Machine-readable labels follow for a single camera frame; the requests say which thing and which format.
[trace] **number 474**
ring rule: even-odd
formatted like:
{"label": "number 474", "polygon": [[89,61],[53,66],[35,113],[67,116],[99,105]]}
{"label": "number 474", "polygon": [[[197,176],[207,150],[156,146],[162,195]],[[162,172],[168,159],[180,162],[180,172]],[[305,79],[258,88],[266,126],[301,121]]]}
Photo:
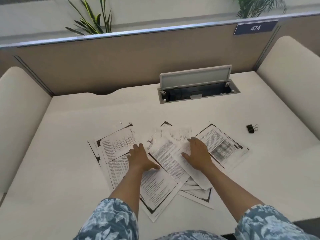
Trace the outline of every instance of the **number 474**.
{"label": "number 474", "polygon": [[260,30],[261,25],[260,26],[253,26],[251,31],[256,31],[256,30]]}

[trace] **hand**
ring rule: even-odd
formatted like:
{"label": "hand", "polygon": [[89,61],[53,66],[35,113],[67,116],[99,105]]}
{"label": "hand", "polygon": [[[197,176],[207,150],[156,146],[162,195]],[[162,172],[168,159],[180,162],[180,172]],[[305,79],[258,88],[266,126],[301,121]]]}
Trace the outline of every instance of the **hand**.
{"label": "hand", "polygon": [[150,161],[147,158],[146,151],[143,144],[133,145],[133,149],[130,149],[130,155],[128,156],[129,169],[137,169],[142,172],[146,172],[152,168],[160,169],[160,166]]}
{"label": "hand", "polygon": [[214,165],[205,143],[195,137],[188,139],[188,141],[190,142],[191,155],[189,156],[184,152],[181,153],[181,155],[191,164],[191,166],[203,172],[207,167]]}

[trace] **person's left hand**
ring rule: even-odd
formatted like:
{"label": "person's left hand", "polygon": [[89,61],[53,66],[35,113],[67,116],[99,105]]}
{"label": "person's left hand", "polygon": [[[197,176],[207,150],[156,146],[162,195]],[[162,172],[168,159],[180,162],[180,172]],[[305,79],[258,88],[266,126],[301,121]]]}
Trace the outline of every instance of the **person's left hand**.
{"label": "person's left hand", "polygon": [[160,169],[160,166],[150,161],[147,158],[146,151],[143,144],[133,145],[133,149],[130,149],[130,155],[128,156],[129,169],[138,169],[142,172],[146,172],[152,168]]}

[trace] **sleeve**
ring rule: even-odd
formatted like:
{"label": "sleeve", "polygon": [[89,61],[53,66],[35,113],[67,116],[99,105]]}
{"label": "sleeve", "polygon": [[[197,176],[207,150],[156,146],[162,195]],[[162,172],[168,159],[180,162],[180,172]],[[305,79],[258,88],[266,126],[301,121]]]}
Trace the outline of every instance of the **sleeve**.
{"label": "sleeve", "polygon": [[100,202],[74,240],[138,240],[138,221],[130,207],[120,199]]}
{"label": "sleeve", "polygon": [[256,205],[247,210],[235,229],[235,237],[237,240],[319,240],[267,205]]}

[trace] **blue sign plate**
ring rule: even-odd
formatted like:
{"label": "blue sign plate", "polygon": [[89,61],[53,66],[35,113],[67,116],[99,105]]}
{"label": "blue sign plate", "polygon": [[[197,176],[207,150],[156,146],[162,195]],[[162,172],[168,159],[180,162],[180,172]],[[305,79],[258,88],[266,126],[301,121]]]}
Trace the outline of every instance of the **blue sign plate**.
{"label": "blue sign plate", "polygon": [[248,35],[256,33],[271,32],[277,25],[278,20],[256,23],[238,24],[234,35]]}

